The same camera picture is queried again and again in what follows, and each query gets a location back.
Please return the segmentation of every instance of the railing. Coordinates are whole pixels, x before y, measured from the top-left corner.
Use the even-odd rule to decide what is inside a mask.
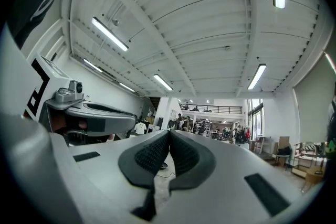
[[[226,113],[226,114],[242,114],[242,106],[217,106],[217,105],[201,105],[201,104],[180,104],[182,110],[208,112],[208,113]]]

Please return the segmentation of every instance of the stool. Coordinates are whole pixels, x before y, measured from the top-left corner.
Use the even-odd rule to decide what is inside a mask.
[[[316,171],[322,171],[322,174],[317,175],[317,174],[315,174]],[[306,177],[305,177],[306,181],[305,181],[303,187],[301,188],[301,190],[303,190],[306,183],[310,184],[310,186],[309,186],[309,189],[310,189],[310,187],[312,185],[315,185],[315,184],[318,184],[318,183],[322,182],[325,171],[326,171],[325,167],[321,168],[320,166],[314,166],[314,167],[310,167],[309,169],[307,169]]]

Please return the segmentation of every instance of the staircase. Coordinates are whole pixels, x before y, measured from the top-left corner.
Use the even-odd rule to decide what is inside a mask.
[[[152,105],[153,107],[155,108],[155,110],[157,111],[157,108],[159,106],[159,103],[160,103],[160,97],[149,97],[149,99],[151,100],[152,102]]]

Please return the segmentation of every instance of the black cable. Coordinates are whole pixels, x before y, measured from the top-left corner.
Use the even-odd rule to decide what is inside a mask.
[[[174,173],[170,173],[170,175],[168,175],[168,176],[160,176],[160,175],[157,175],[157,176],[160,176],[160,177],[163,177],[163,178],[168,178],[168,177],[170,177],[172,174],[174,174]]]

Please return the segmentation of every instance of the white ceiling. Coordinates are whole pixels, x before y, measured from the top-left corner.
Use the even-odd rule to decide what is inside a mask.
[[[167,95],[153,78],[158,73],[171,84],[172,96],[186,98],[247,96],[248,79],[266,63],[249,95],[263,92],[258,96],[265,98],[306,49],[319,3],[287,0],[285,9],[276,9],[272,0],[73,0],[72,54],[139,95]],[[127,52],[92,25],[95,16],[129,46]]]

